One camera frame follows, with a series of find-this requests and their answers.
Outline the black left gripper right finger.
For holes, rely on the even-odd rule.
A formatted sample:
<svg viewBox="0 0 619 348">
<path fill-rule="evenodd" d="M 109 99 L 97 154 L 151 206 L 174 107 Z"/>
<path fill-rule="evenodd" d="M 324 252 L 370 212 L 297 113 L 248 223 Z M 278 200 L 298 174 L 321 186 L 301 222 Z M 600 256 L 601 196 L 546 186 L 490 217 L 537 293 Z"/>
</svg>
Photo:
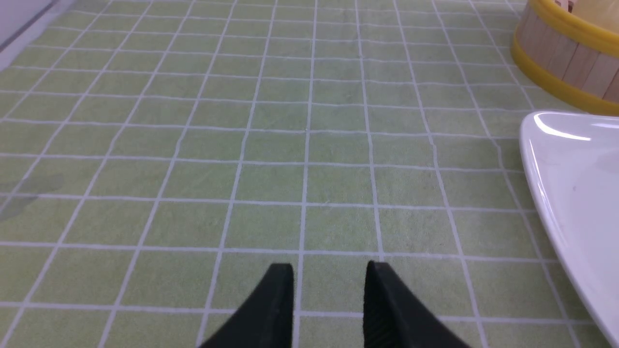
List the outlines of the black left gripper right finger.
<svg viewBox="0 0 619 348">
<path fill-rule="evenodd" d="M 363 293 L 365 348 L 467 348 L 386 262 L 369 261 Z"/>
</svg>

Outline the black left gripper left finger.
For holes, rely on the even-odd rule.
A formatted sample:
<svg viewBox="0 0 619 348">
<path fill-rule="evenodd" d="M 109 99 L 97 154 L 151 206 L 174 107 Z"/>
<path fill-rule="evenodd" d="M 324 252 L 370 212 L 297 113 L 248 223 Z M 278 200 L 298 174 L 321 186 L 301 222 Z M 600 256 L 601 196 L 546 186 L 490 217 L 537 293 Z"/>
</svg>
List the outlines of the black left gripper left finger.
<svg viewBox="0 0 619 348">
<path fill-rule="evenodd" d="M 254 291 L 202 348 L 290 348 L 294 323 L 294 270 L 273 263 Z"/>
</svg>

